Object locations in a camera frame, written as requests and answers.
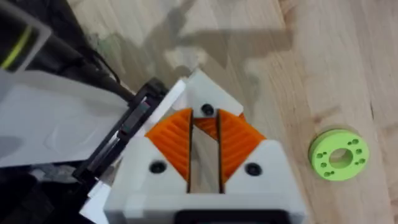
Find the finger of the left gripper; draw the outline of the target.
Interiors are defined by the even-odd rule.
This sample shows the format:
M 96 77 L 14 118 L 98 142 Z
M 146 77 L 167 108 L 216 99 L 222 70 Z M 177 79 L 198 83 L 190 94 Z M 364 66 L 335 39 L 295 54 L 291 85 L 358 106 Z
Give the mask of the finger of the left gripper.
M 194 70 L 189 77 L 181 78 L 182 93 L 172 108 L 193 110 L 193 123 L 214 140 L 218 139 L 216 117 L 218 110 L 226 110 L 243 119 L 243 105 L 222 89 L 202 70 Z

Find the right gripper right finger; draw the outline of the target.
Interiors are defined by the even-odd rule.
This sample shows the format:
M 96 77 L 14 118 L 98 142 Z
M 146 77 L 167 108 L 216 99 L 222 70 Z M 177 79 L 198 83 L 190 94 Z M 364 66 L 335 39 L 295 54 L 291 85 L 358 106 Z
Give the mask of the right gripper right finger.
M 303 205 L 281 143 L 240 116 L 218 111 L 220 192 L 233 205 Z

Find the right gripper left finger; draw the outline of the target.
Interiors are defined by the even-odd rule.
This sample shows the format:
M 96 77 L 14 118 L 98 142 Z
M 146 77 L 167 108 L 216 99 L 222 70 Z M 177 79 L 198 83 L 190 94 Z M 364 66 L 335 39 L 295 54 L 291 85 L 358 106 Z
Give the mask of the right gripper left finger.
M 153 196 L 190 192 L 193 110 L 178 110 L 144 135 L 133 137 L 107 198 L 108 205 L 125 205 Z

